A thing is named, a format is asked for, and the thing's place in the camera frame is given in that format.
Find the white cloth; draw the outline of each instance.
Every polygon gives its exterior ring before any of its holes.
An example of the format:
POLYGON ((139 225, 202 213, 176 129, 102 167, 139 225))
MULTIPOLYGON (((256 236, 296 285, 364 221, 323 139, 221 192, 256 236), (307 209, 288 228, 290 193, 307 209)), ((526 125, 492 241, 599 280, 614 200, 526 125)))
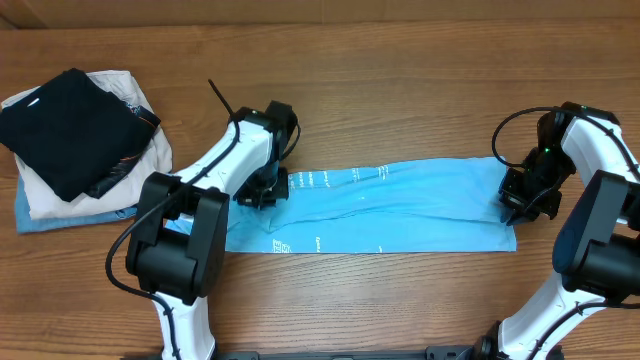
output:
MULTIPOLYGON (((87 76, 102 90, 114 93, 130 105, 142 105, 153 112, 138 83, 128 71, 99 71, 88 73, 87 76)), ((2 102, 2 107, 13 105, 36 89, 37 87, 10 97, 2 102)), ((68 218, 120 210, 137 204, 142 184, 147 176, 154 171, 163 173, 171 171, 172 153, 164 132, 158 126, 145 153, 124 179, 100 199, 83 193, 71 202, 60 199, 49 185, 17 155, 16 164, 24 181, 24 189, 31 208, 29 212, 31 219, 68 218)))

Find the garment pile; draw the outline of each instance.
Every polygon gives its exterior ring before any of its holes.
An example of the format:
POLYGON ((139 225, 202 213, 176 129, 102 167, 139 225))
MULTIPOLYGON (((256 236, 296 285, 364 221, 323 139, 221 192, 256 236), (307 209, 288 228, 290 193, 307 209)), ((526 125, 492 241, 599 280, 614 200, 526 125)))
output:
POLYGON ((2 109, 0 142, 20 173, 18 233, 134 216, 147 176, 171 171, 160 119, 128 71, 70 69, 2 109))

